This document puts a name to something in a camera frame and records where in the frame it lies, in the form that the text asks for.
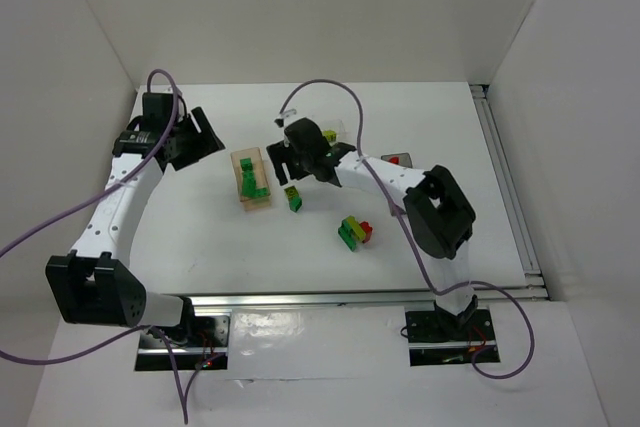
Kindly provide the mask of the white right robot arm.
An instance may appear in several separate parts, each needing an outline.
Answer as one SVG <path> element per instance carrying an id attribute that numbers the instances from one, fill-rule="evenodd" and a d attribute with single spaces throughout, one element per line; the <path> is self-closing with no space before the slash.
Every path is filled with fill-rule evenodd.
<path id="1" fill-rule="evenodd" d="M 440 165 L 429 170 L 402 167 L 365 155 L 350 144 L 334 144 L 320 127 L 302 117 L 279 117 L 283 139 L 267 147 L 282 185 L 312 176 L 336 187 L 381 194 L 394 209 L 427 284 L 436 295 L 435 310 L 444 329 L 464 329 L 478 305 L 471 286 L 469 240 L 476 213 L 451 172 Z"/>

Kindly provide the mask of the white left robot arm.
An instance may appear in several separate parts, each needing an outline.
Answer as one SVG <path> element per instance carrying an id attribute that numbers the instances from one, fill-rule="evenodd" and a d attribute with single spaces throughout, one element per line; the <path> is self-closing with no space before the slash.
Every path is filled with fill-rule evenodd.
<path id="1" fill-rule="evenodd" d="M 106 196 L 70 251 L 49 259 L 45 275 L 65 322 L 149 325 L 179 344 L 195 333 L 190 300 L 148 291 L 129 269 L 137 228 L 166 168 L 179 171 L 224 148 L 202 108 L 174 113 L 182 102 L 144 93 L 141 115 L 114 142 Z"/>

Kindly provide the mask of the green sloped lego brick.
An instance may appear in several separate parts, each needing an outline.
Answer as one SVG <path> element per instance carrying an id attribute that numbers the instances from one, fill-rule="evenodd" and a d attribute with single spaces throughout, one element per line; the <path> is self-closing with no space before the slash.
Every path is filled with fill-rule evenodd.
<path id="1" fill-rule="evenodd" d="M 247 198 L 253 198 L 256 193 L 257 183 L 254 171 L 252 173 L 242 173 L 241 195 Z"/>

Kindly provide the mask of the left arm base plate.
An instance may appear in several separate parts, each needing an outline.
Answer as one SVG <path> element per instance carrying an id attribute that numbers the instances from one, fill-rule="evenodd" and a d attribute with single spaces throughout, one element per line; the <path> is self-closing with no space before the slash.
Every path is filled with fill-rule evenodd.
<path id="1" fill-rule="evenodd" d="M 231 316 L 200 316 L 190 332 L 163 330 L 171 345 L 179 371 L 197 368 L 222 371 L 228 367 L 228 344 Z M 157 333 L 143 332 L 139 337 L 134 370 L 137 372 L 170 371 L 172 364 L 165 343 Z"/>

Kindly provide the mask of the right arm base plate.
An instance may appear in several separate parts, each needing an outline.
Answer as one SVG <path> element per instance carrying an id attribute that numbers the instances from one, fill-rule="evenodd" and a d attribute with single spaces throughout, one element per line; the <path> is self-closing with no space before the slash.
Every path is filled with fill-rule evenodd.
<path id="1" fill-rule="evenodd" d="M 400 335 L 408 342 L 411 367 L 470 364 L 475 354 L 478 364 L 500 362 L 488 309 L 476 311 L 468 326 L 454 333 L 442 329 L 433 310 L 406 311 Z"/>

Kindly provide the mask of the green lego brick small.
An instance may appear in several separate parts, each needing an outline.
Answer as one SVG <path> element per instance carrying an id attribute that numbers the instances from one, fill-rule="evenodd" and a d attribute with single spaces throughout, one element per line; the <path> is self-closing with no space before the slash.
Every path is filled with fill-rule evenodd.
<path id="1" fill-rule="evenodd" d="M 300 197 L 293 197 L 289 200 L 289 209 L 292 212 L 298 212 L 302 207 L 302 199 Z"/>

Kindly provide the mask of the lime round-stud lego brick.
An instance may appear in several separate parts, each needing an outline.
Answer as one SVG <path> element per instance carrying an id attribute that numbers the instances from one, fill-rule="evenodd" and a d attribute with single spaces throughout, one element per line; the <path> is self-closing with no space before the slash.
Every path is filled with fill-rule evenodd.
<path id="1" fill-rule="evenodd" d="M 288 202 L 291 202 L 291 201 L 294 201 L 295 199 L 300 198 L 299 192 L 295 186 L 286 188 L 284 192 Z"/>

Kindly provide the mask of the green lego brick square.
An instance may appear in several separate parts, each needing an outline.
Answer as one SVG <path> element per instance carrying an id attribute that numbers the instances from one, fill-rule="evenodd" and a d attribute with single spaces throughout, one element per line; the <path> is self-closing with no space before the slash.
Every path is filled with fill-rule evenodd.
<path id="1" fill-rule="evenodd" d="M 251 158 L 243 158 L 240 160 L 240 168 L 243 174 L 252 173 L 254 171 L 254 164 Z"/>

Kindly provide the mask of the green four-stud lego brick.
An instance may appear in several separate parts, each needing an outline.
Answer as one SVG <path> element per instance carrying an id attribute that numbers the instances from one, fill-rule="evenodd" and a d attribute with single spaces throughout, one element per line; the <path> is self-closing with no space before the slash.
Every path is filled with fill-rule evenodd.
<path id="1" fill-rule="evenodd" d="M 358 241 L 351 230 L 340 226 L 338 228 L 338 235 L 351 252 L 357 249 Z"/>

